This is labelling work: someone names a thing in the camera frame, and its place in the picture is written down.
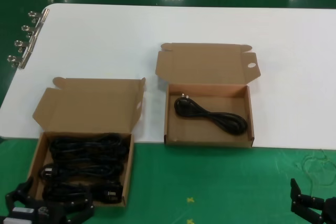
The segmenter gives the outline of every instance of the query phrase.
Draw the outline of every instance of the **box flap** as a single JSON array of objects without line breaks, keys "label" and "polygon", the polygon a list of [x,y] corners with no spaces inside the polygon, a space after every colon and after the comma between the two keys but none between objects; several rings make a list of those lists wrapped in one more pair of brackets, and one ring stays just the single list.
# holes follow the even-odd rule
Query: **box flap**
[{"label": "box flap", "polygon": [[46,89],[34,114],[49,132],[130,133],[139,120],[145,78],[65,79]]},{"label": "box flap", "polygon": [[156,74],[170,83],[247,84],[260,76],[256,54],[249,45],[161,45]]}]

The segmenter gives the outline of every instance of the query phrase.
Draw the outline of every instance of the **black cable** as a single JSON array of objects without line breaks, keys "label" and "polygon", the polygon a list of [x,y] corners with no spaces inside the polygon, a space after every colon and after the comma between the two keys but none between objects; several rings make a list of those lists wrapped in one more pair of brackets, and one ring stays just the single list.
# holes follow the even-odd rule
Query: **black cable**
[{"label": "black cable", "polygon": [[45,186],[42,197],[47,201],[76,202],[87,199],[87,191],[93,200],[106,204],[121,201],[123,187],[119,182],[96,183],[90,186],[69,183],[51,183]]},{"label": "black cable", "polygon": [[59,166],[55,163],[42,167],[39,171],[41,179],[47,182],[66,182],[73,177],[91,177],[116,180],[123,171],[121,163],[114,165],[87,165],[81,167]]},{"label": "black cable", "polygon": [[96,138],[59,136],[50,144],[51,156],[57,164],[109,164],[126,159],[129,148],[119,134]]},{"label": "black cable", "polygon": [[227,112],[210,112],[199,106],[192,99],[180,97],[176,99],[176,114],[187,118],[204,117],[213,121],[223,131],[231,135],[241,135],[247,130],[247,122],[240,115]]},{"label": "black cable", "polygon": [[[49,150],[54,163],[39,171],[46,182],[44,200],[74,202],[85,200],[87,191],[94,200],[113,204],[121,201],[123,186],[119,177],[127,159],[129,147],[120,134],[99,137],[58,136]],[[74,178],[88,178],[89,186],[68,182]]]}]

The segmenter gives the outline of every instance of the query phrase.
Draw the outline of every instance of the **open cardboard box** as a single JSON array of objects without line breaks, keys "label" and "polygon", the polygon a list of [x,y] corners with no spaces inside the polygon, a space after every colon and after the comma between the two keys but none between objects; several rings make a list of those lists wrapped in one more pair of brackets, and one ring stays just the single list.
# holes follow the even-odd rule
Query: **open cardboard box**
[{"label": "open cardboard box", "polygon": [[45,186],[39,170],[52,163],[50,141],[58,135],[95,137],[104,133],[120,133],[129,146],[128,159],[120,176],[123,186],[119,204],[94,202],[95,206],[122,206],[127,204],[134,136],[131,131],[141,116],[145,79],[64,79],[56,77],[56,89],[46,89],[33,118],[44,132],[38,141],[28,177],[34,178],[29,194],[42,199]]},{"label": "open cardboard box", "polygon": [[[169,82],[166,92],[165,144],[252,147],[251,100],[247,83],[260,76],[249,45],[163,44],[156,74]],[[176,115],[174,102],[182,94],[212,112],[230,112],[248,123],[240,136],[230,135],[205,118]]]}]

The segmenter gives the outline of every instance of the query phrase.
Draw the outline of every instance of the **white table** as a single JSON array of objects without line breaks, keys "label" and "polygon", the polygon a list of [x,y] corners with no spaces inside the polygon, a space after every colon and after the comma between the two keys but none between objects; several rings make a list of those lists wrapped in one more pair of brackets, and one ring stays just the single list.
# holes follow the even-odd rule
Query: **white table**
[{"label": "white table", "polygon": [[53,4],[24,70],[0,109],[0,136],[38,138],[32,114],[52,79],[142,78],[138,142],[163,142],[165,42],[249,44],[255,144],[336,150],[336,10]]}]

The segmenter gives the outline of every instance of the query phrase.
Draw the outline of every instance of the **green epoxy floor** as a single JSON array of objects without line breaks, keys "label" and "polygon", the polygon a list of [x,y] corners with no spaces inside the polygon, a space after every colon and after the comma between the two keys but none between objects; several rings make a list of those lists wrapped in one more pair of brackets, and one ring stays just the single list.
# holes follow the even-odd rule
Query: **green epoxy floor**
[{"label": "green epoxy floor", "polygon": [[[336,8],[336,0],[2,0],[0,103],[15,72],[6,59],[18,55],[13,43],[25,39],[20,27],[29,24],[27,13],[51,3]],[[35,146],[31,140],[0,145],[0,197],[26,179]],[[128,207],[97,209],[87,223],[306,223],[290,212],[289,179],[295,177],[306,194],[336,196],[335,162],[333,151],[137,144]]]}]

